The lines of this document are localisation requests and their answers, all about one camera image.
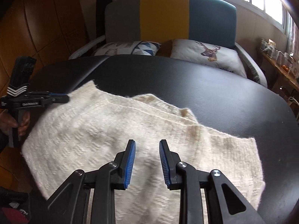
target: sofa armrest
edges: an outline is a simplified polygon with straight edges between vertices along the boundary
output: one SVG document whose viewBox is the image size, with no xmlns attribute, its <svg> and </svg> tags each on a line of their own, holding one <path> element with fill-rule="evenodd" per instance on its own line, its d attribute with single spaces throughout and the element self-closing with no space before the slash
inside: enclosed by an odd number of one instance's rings
<svg viewBox="0 0 299 224">
<path fill-rule="evenodd" d="M 251 56 L 237 43 L 235 43 L 235 50 L 238 52 L 239 57 L 248 65 L 252 74 L 253 81 L 268 88 L 267 79 L 258 66 L 258 64 L 251 58 Z"/>
<path fill-rule="evenodd" d="M 90 41 L 88 44 L 84 45 L 83 47 L 81 47 L 80 49 L 78 49 L 74 53 L 72 53 L 68 59 L 69 60 L 76 59 L 76 58 L 82 56 L 84 53 L 89 51 L 93 46 L 95 46 L 96 44 L 98 44 L 100 42 L 103 42 L 105 39 L 106 39 L 105 35 L 102 35 L 101 37 Z"/>
</svg>

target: wooden shelf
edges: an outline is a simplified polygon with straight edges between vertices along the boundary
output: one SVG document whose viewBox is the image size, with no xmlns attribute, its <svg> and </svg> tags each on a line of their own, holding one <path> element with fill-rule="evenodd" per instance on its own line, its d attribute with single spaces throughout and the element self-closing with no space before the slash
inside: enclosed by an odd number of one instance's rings
<svg viewBox="0 0 299 224">
<path fill-rule="evenodd" d="M 276 61 L 270 58 L 267 54 L 265 54 L 260 48 L 257 48 L 257 52 L 262 55 L 276 70 L 284 76 L 284 79 L 299 92 L 299 83 L 295 78 L 289 75 L 282 67 L 276 64 Z"/>
</svg>

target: curtain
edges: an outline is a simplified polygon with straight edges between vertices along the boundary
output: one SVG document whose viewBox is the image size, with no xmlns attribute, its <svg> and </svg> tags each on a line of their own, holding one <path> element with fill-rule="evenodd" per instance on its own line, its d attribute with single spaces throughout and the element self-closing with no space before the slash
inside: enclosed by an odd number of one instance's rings
<svg viewBox="0 0 299 224">
<path fill-rule="evenodd" d="M 291 18 L 287 52 L 299 55 L 299 29 Z"/>
</svg>

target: window frame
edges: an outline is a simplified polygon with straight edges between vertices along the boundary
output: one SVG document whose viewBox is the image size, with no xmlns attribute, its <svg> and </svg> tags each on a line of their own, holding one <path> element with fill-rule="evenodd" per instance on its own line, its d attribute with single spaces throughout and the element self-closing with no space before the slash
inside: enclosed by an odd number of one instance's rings
<svg viewBox="0 0 299 224">
<path fill-rule="evenodd" d="M 287 12 L 286 8 L 283 5 L 283 24 L 281 25 L 279 22 L 277 22 L 274 18 L 272 18 L 270 15 L 266 13 L 266 4 L 264 0 L 264 10 L 259 9 L 255 5 L 253 5 L 251 2 L 252 0 L 249 0 L 249 2 L 245 0 L 224 0 L 229 3 L 234 3 L 236 5 L 242 6 L 255 14 L 261 16 L 265 20 L 267 20 L 270 24 L 274 25 L 276 28 L 278 28 L 282 33 L 288 35 L 289 34 L 289 13 Z"/>
</svg>

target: deer head print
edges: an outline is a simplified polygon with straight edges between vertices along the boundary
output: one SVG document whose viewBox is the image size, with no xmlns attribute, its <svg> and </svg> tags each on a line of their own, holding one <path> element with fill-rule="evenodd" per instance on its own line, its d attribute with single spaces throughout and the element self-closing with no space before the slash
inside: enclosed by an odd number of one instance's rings
<svg viewBox="0 0 299 224">
<path fill-rule="evenodd" d="M 196 41 L 196 43 L 197 43 L 198 45 L 201 45 L 201 46 L 204 47 L 204 49 L 205 49 L 205 52 L 201 53 L 201 55 L 203 55 L 203 56 L 207 56 L 209 61 L 217 61 L 217 56 L 216 56 L 216 54 L 217 54 L 218 50 L 221 49 L 220 46 L 218 46 L 218 45 L 214 45 L 214 46 L 213 46 L 214 49 L 209 49 L 209 48 L 207 48 L 207 47 L 206 47 L 203 43 L 201 43 L 201 42 Z"/>
</svg>

